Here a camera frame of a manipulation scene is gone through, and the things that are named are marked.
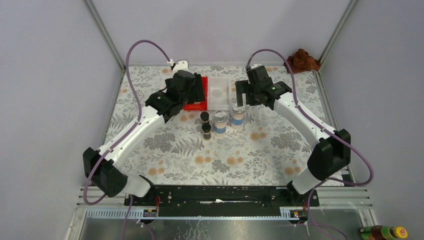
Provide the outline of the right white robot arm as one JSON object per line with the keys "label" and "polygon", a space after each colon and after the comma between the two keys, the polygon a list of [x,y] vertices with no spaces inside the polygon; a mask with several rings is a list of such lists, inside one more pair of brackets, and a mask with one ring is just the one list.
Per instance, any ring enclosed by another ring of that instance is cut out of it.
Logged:
{"label": "right white robot arm", "polygon": [[236,81],[236,99],[243,105],[264,105],[286,118],[312,147],[307,168],[288,183],[287,201],[301,205],[316,185],[351,162],[351,135],[321,121],[297,99],[294,90],[282,81],[274,83],[263,65],[246,69],[248,79]]}

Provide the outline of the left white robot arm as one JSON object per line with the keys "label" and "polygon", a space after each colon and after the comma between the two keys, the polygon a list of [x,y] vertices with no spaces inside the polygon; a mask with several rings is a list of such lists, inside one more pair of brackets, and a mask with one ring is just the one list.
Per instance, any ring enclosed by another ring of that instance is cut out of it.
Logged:
{"label": "left white robot arm", "polygon": [[98,149],[87,148],[83,154],[84,173],[88,181],[105,196],[119,193],[133,195],[144,206],[155,200],[153,183],[142,176],[123,173],[129,155],[156,129],[164,126],[187,105],[206,99],[203,78],[198,73],[176,71],[165,80],[165,89],[152,93],[140,114],[113,139]]}

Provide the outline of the blue-label shaker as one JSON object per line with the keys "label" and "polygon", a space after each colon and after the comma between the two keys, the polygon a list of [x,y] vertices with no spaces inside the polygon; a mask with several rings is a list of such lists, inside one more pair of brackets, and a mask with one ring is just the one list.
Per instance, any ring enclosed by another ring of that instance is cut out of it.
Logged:
{"label": "blue-label shaker", "polygon": [[244,123],[244,118],[246,114],[246,107],[244,105],[238,106],[237,103],[234,103],[232,105],[232,112],[231,112],[231,127],[233,129],[240,129]]}
{"label": "blue-label shaker", "polygon": [[227,112],[219,110],[213,115],[214,133],[217,137],[223,137],[226,134]]}

